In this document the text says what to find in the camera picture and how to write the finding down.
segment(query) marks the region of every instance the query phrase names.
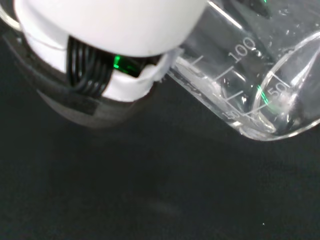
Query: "black surface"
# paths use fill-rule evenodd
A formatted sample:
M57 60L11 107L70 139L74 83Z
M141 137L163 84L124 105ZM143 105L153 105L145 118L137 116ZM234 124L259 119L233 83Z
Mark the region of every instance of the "black surface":
M143 113L92 131L9 56L1 41L0 239L320 239L319 127L252 141L167 80Z

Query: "black cable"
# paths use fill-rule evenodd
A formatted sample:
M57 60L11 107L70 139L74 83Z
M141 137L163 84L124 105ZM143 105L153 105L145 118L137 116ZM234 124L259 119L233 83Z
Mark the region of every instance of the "black cable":
M71 90L92 98L100 97L110 82L114 59L114 55L70 37L67 79Z

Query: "printed number 100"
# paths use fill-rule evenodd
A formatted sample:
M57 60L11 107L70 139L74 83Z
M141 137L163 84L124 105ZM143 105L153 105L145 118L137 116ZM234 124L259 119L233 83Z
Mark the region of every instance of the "printed number 100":
M235 49L236 55L234 55L232 52L229 52L229 56L235 59L235 63L240 62L242 57L247 56L248 50L254 50L256 48L256 43L250 37L245 37L242 43L243 45L238 44L235 46L234 49Z

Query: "dark tabletop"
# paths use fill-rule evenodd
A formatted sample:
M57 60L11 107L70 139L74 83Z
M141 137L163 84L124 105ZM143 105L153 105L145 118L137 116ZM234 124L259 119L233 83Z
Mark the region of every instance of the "dark tabletop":
M40 99L3 40L0 70L1 240L320 239L319 127L253 141L167 80L130 121L89 130Z

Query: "white plastic housing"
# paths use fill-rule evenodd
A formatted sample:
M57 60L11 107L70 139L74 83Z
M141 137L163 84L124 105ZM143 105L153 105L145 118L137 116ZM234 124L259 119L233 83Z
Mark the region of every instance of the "white plastic housing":
M24 0L58 28L96 48L131 57L179 46L207 0Z
M66 73L72 35L114 54L163 55L139 78L117 70L102 96L120 102L144 97L175 61L176 49L189 35L206 0L15 0L16 15L33 51Z

